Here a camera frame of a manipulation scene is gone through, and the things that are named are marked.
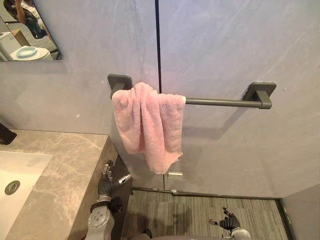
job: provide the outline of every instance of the marble countertop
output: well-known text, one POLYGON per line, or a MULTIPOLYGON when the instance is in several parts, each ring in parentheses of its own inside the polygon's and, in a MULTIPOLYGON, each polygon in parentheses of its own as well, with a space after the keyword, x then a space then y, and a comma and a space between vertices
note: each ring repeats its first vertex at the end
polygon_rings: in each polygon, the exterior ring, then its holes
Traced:
POLYGON ((9 145, 0 145, 0 150, 51 154, 53 157, 36 182, 6 240, 78 238, 83 233, 77 234, 77 229, 83 231, 88 219, 85 217, 89 214, 89 209, 81 208, 90 206, 97 198, 96 183, 103 162, 106 158, 117 158, 118 153, 111 140, 107 135, 98 134, 12 131, 17 133, 17 137, 9 145), (85 222, 76 219, 81 214, 85 222))

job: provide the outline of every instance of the sink drain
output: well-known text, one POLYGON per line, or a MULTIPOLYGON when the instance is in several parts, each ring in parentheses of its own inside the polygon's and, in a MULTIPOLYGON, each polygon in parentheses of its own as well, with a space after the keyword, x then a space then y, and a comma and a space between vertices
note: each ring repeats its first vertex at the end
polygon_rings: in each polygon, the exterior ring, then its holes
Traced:
POLYGON ((20 187, 20 182, 15 180, 10 182, 4 189, 4 193, 7 195, 14 194, 20 187))

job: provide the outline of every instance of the towel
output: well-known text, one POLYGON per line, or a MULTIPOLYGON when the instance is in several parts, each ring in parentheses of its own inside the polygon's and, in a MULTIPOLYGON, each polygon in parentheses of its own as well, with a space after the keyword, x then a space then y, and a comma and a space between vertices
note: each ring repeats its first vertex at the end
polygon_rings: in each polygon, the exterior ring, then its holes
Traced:
POLYGON ((182 156, 181 133, 186 97, 158 94, 139 82, 112 96, 116 127, 129 154, 144 153, 151 171, 165 174, 182 156))

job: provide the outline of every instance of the striped gray carpet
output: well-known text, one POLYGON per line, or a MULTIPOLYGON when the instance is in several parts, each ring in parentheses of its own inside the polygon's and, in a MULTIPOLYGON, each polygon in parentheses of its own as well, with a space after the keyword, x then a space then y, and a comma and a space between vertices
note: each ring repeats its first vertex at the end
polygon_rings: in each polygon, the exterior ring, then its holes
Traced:
POLYGON ((287 240, 274 200, 173 196, 170 193, 133 191, 122 231, 122 240, 149 228, 153 237, 169 235, 220 237, 223 229, 210 225, 225 217, 222 207, 239 218, 253 240, 287 240))

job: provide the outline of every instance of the shoe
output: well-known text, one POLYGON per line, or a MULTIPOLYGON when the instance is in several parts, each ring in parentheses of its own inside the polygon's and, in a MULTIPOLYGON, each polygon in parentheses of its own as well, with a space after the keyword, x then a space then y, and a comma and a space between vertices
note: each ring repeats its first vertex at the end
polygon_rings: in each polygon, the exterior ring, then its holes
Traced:
POLYGON ((150 231, 150 229, 145 229, 144 231, 143 231, 143 233, 144 234, 147 234, 151 239, 152 239, 152 233, 151 233, 151 231, 150 231))

